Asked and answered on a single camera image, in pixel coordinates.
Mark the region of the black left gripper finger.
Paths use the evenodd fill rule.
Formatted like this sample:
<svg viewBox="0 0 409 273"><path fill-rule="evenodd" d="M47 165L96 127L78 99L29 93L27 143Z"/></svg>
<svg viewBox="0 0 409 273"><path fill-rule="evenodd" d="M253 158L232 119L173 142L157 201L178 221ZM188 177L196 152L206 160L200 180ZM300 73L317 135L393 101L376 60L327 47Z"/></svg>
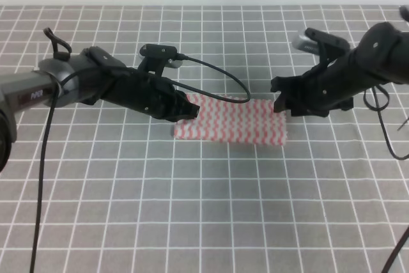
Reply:
<svg viewBox="0 0 409 273"><path fill-rule="evenodd" d="M180 121L180 120L193 120L196 118L196 106L190 106L188 108L171 109L167 111L165 115L161 116L161 120L166 121Z"/></svg>
<svg viewBox="0 0 409 273"><path fill-rule="evenodd" d="M185 92L175 90L173 93L174 106L173 109L188 108L190 106L196 106L196 116L199 114L200 107L189 101Z"/></svg>

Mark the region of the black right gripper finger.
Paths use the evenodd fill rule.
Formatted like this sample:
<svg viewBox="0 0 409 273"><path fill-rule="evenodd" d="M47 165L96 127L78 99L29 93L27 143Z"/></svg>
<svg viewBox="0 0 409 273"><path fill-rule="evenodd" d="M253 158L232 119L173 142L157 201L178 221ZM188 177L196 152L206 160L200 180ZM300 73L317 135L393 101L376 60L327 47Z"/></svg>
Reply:
<svg viewBox="0 0 409 273"><path fill-rule="evenodd" d="M274 77L271 80L270 91L272 93L282 92L282 93L293 93L301 92L305 89L305 83L301 76L291 76L291 77Z"/></svg>
<svg viewBox="0 0 409 273"><path fill-rule="evenodd" d="M274 102L274 113L292 111L297 108L297 104L291 96L281 92Z"/></svg>

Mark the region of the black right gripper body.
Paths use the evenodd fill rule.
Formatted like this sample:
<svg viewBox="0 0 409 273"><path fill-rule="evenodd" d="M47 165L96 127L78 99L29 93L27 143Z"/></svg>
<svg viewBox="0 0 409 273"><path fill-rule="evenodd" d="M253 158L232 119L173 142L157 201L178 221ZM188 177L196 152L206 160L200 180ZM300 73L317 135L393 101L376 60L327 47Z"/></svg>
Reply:
<svg viewBox="0 0 409 273"><path fill-rule="evenodd" d="M327 117L332 110L347 111L353 107L353 95L346 92L347 69L334 63L309 76L298 76L291 82L287 107L294 117Z"/></svg>

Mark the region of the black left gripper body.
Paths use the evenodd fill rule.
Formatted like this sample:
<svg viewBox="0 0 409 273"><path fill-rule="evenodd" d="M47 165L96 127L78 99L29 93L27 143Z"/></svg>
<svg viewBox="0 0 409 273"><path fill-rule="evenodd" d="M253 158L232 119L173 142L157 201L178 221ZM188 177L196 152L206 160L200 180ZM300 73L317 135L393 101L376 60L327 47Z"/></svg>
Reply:
<svg viewBox="0 0 409 273"><path fill-rule="evenodd" d="M133 72L114 78L102 100L160 120L173 109L175 87L152 74Z"/></svg>

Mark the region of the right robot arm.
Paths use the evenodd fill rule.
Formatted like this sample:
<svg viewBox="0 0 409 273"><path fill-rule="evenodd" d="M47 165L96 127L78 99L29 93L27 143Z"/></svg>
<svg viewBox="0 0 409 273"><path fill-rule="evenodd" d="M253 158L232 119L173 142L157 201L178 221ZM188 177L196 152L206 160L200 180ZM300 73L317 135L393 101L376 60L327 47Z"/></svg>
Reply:
<svg viewBox="0 0 409 273"><path fill-rule="evenodd" d="M294 47L319 62L302 75L272 79L271 91L279 93L275 113L324 118L332 110L352 109L354 96L372 87L408 84L408 33L389 22L372 26L354 49L344 38L311 27Z"/></svg>

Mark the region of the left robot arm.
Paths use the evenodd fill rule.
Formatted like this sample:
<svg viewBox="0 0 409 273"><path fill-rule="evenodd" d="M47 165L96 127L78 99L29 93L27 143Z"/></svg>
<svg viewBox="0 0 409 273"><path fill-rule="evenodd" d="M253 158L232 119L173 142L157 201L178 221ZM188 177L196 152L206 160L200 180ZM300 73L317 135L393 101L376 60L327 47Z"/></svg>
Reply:
<svg viewBox="0 0 409 273"><path fill-rule="evenodd" d="M1 166L17 140L15 114L38 104L56 107L108 101L158 120L192 120L199 106L176 90L170 79L127 67L99 47L90 47L66 61L49 58L37 70L1 76Z"/></svg>

